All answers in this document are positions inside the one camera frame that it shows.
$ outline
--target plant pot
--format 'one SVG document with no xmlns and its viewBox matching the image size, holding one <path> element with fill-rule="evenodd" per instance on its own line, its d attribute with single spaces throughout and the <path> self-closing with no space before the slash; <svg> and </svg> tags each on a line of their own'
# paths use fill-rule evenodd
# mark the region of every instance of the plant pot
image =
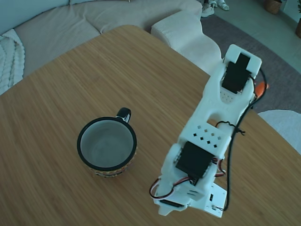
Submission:
<svg viewBox="0 0 301 226">
<path fill-rule="evenodd" d="M 297 29 L 296 29 L 296 34 L 298 35 L 299 38 L 301 38 L 301 19 L 299 20 Z"/>
<path fill-rule="evenodd" d="M 282 2 L 280 0 L 265 0 L 264 8 L 272 14 L 277 14 L 280 10 Z"/>
</svg>

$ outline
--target white knit throw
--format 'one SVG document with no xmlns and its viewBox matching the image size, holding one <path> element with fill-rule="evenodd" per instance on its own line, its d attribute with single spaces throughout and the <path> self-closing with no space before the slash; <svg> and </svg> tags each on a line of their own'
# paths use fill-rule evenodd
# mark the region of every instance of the white knit throw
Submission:
<svg viewBox="0 0 301 226">
<path fill-rule="evenodd" d="M 0 35 L 0 95 L 23 79 L 24 46 L 14 29 Z"/>
</svg>

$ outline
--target sofa cushion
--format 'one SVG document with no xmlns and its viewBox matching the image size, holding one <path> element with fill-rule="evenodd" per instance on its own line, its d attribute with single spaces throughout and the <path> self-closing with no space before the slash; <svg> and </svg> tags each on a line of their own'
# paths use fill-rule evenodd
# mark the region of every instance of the sofa cushion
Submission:
<svg viewBox="0 0 301 226">
<path fill-rule="evenodd" d="M 25 47 L 24 76 L 99 32 L 69 6 L 54 8 L 15 28 Z"/>
<path fill-rule="evenodd" d="M 87 1 L 103 1 L 103 0 L 70 0 L 70 5 L 79 4 Z"/>
<path fill-rule="evenodd" d="M 69 0 L 0 0 L 0 34 Z"/>
<path fill-rule="evenodd" d="M 147 31 L 181 10 L 200 17 L 196 0 L 102 0 L 54 8 L 15 28 L 25 47 L 24 76 L 100 33 L 132 24 Z"/>
<path fill-rule="evenodd" d="M 196 0 L 90 1 L 72 5 L 100 33 L 121 25 L 136 25 L 150 32 L 156 22 L 176 12 L 187 10 L 200 18 L 202 5 Z"/>
</svg>

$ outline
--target mug handle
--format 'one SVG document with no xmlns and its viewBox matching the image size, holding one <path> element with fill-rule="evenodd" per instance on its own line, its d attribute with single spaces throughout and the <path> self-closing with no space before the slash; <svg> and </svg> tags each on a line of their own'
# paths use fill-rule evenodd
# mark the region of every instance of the mug handle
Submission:
<svg viewBox="0 0 301 226">
<path fill-rule="evenodd" d="M 131 110 L 126 107 L 123 107 L 118 111 L 116 117 L 122 118 L 123 121 L 128 123 L 130 121 L 131 115 L 132 115 Z"/>
</svg>

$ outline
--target ceramic mug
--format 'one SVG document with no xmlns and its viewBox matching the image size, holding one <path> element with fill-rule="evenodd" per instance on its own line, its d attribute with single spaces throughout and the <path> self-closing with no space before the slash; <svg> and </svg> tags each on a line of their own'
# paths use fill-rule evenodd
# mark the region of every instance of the ceramic mug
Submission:
<svg viewBox="0 0 301 226">
<path fill-rule="evenodd" d="M 95 174 L 114 177 L 123 173 L 132 163 L 137 138 L 128 124 L 130 118 L 131 110 L 123 107 L 116 117 L 94 119 L 79 133 L 79 156 Z"/>
</svg>

